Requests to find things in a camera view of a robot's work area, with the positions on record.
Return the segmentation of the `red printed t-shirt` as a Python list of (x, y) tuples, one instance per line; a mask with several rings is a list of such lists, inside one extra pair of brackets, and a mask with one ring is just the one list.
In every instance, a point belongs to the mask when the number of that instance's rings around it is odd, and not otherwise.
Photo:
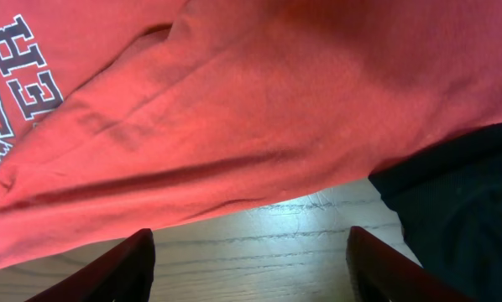
[(0, 1), (0, 269), (502, 122), (502, 1)]

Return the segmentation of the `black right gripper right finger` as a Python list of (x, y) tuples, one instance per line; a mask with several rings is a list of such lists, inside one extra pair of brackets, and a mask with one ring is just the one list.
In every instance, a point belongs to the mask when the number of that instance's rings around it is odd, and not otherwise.
[(360, 226), (350, 228), (346, 260), (358, 302), (471, 302)]

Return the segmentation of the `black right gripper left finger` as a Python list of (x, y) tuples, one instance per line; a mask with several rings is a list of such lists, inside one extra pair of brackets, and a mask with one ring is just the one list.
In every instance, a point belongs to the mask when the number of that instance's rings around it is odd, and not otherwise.
[(26, 302), (148, 302), (154, 265), (153, 233), (144, 228)]

